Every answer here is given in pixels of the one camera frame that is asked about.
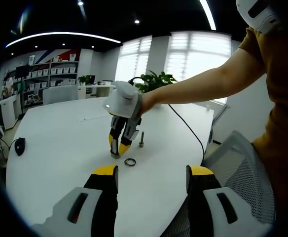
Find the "potted plant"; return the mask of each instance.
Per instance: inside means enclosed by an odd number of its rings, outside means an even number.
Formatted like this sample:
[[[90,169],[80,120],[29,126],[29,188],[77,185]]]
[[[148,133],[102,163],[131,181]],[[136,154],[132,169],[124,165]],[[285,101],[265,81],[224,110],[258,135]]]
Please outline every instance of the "potted plant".
[[[79,80],[80,85],[85,85],[87,80],[88,80],[88,77],[87,76],[81,76],[78,78],[78,80]]]
[[[176,79],[174,79],[173,75],[171,74],[165,74],[165,72],[161,72],[161,74],[158,76],[155,72],[152,72],[151,70],[149,71],[150,74],[141,75],[144,84],[135,85],[141,93],[147,93],[162,86],[173,84],[176,81]]]

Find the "ceiling light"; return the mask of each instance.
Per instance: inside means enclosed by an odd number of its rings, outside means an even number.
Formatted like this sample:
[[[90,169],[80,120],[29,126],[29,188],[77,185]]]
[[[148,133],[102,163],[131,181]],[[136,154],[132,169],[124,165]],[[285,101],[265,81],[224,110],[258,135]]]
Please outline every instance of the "ceiling light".
[[[203,10],[207,16],[208,22],[210,24],[211,30],[216,31],[216,27],[215,27],[215,23],[214,23],[214,19],[211,13],[211,10],[209,8],[208,2],[207,0],[200,0],[200,3],[203,7]]]
[[[102,39],[102,40],[108,40],[111,42],[115,42],[115,43],[121,43],[121,41],[117,41],[117,40],[113,40],[110,38],[106,38],[106,37],[102,37],[102,36],[96,36],[96,35],[90,35],[90,34],[84,34],[84,33],[75,33],[75,32],[48,32],[48,33],[40,33],[40,34],[35,34],[35,35],[31,35],[31,36],[26,36],[20,39],[17,39],[11,43],[9,43],[8,45],[6,45],[5,48],[13,45],[14,43],[18,43],[20,41],[23,40],[27,40],[33,37],[38,37],[38,36],[50,36],[50,35],[72,35],[72,36],[87,36],[87,37],[93,37],[93,38],[98,38],[98,39]]]

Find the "ceiling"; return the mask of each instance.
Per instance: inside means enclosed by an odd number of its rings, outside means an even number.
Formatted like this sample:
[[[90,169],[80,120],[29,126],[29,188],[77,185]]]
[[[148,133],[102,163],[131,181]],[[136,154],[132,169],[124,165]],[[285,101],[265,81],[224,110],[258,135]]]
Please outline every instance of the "ceiling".
[[[246,24],[238,14],[235,0],[207,0],[216,31],[241,41]],[[169,35],[173,31],[211,30],[199,0],[105,1],[85,0],[84,13],[77,0],[10,1],[7,7],[3,43],[45,32],[79,32],[126,42],[143,36]],[[22,30],[18,22],[23,16]],[[4,59],[49,48],[90,48],[104,52],[119,46],[115,42],[91,37],[42,36],[23,40],[3,51]]]

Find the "orange shirt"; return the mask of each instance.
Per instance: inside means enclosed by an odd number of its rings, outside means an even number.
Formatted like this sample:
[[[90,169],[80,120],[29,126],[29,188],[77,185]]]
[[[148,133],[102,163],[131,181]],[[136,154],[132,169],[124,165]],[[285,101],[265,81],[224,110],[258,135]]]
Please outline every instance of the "orange shirt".
[[[269,97],[275,103],[265,134],[252,144],[267,169],[281,214],[288,204],[288,36],[247,28],[239,47],[265,67]]]

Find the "hand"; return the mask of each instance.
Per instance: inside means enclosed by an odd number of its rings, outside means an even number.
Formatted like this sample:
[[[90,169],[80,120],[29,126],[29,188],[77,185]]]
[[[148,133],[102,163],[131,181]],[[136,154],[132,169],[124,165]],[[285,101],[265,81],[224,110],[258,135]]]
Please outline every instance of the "hand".
[[[155,100],[153,91],[143,94],[142,98],[143,98],[143,101],[142,101],[141,109],[139,111],[139,116],[142,116],[142,114],[146,113],[154,105],[156,105],[156,100]]]

